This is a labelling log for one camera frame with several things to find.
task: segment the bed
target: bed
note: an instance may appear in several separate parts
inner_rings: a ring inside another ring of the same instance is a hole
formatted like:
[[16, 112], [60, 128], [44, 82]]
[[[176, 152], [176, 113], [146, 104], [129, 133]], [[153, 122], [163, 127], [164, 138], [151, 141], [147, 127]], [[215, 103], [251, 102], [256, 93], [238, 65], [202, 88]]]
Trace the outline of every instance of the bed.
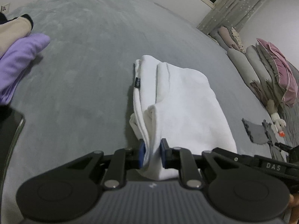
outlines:
[[[299, 71], [289, 62], [289, 66], [292, 70], [293, 76], [299, 85]], [[281, 118], [286, 122], [286, 140], [285, 142], [292, 147], [296, 147], [299, 144], [299, 98], [292, 108], [281, 104], [278, 108], [278, 113]]]
[[186, 20], [151, 0], [38, 0], [28, 13], [33, 32], [51, 38], [20, 82], [11, 106], [25, 115], [4, 181], [1, 221], [22, 220], [15, 194], [27, 179], [94, 150], [134, 146], [134, 61], [160, 61], [201, 71], [226, 116], [239, 154], [271, 157], [250, 142], [242, 118], [270, 116], [244, 84], [226, 51]]

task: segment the screw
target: screw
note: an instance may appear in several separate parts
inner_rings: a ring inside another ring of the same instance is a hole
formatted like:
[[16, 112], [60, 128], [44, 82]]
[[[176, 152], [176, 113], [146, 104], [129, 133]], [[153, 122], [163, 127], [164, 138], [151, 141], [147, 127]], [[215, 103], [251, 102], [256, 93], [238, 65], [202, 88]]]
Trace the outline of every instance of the screw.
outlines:
[[110, 180], [105, 181], [104, 185], [107, 188], [113, 189], [113, 188], [116, 188], [117, 186], [119, 186], [119, 181], [114, 180], [114, 179], [110, 179]]
[[190, 188], [199, 188], [202, 183], [197, 179], [190, 179], [187, 181], [187, 186]]
[[150, 185], [149, 185], [149, 187], [151, 187], [152, 189], [154, 188], [154, 187], [157, 187], [158, 185], [157, 184], [155, 184], [155, 183], [151, 183]]

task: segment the gray pillow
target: gray pillow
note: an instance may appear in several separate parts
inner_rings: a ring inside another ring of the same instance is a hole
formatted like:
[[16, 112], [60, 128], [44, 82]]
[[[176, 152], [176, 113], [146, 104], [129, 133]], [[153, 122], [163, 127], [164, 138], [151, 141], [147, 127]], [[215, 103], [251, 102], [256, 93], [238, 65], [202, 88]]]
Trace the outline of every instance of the gray pillow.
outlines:
[[249, 87], [258, 100], [260, 100], [263, 105], [266, 106], [268, 101], [267, 96], [257, 74], [255, 73], [255, 70], [252, 68], [246, 56], [242, 52], [239, 52], [235, 49], [228, 49], [227, 55], [235, 65], [247, 87]]
[[265, 58], [265, 56], [260, 48], [260, 45], [258, 43], [256, 43], [255, 47], [258, 51], [261, 62], [264, 64], [266, 70], [268, 71], [268, 73], [272, 79], [272, 81], [267, 81], [268, 88], [269, 88], [269, 90], [272, 91], [272, 94], [273, 94], [272, 98], [276, 102], [276, 104], [280, 104], [281, 100], [283, 98], [284, 92], [283, 92], [282, 88], [279, 86], [279, 84], [275, 78], [274, 71], [272, 70], [272, 67], [269, 64], [269, 62], [267, 61], [267, 59]]
[[209, 34], [213, 39], [217, 40], [219, 45], [225, 49], [226, 51], [228, 51], [229, 47], [225, 44], [225, 42], [223, 41], [223, 39], [221, 38], [221, 36], [218, 33], [218, 29], [214, 29], [212, 32], [210, 32]]
[[246, 57], [251, 64], [252, 68], [255, 70], [258, 78], [261, 81], [262, 87], [266, 93], [268, 99], [273, 99], [272, 91], [269, 90], [267, 81], [272, 84], [272, 79], [268, 71], [266, 70], [264, 64], [261, 61], [261, 58], [258, 54], [257, 49], [254, 45], [250, 45], [246, 49]]

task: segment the pink pillow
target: pink pillow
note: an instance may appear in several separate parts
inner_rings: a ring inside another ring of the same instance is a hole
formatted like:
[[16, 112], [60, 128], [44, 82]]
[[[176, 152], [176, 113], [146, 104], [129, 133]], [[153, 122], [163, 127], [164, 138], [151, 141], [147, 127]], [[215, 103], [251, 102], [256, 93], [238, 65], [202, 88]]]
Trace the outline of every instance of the pink pillow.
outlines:
[[298, 95], [298, 85], [285, 56], [271, 42], [263, 39], [257, 40], [261, 46], [263, 55], [274, 71], [279, 86], [286, 90], [282, 101], [287, 106], [293, 107]]

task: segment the stuffed toy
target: stuffed toy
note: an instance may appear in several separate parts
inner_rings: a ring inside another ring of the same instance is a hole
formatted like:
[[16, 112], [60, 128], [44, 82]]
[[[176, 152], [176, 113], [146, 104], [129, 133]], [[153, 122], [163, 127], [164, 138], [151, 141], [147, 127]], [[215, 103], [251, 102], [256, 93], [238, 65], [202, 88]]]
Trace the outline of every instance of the stuffed toy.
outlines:
[[283, 128], [286, 127], [286, 122], [280, 118], [279, 114], [277, 113], [277, 107], [275, 106], [275, 103], [272, 99], [268, 100], [266, 110], [271, 116], [271, 119], [273, 121], [273, 124], [276, 128], [276, 131], [278, 132], [280, 137], [285, 137], [285, 133], [283, 131]]

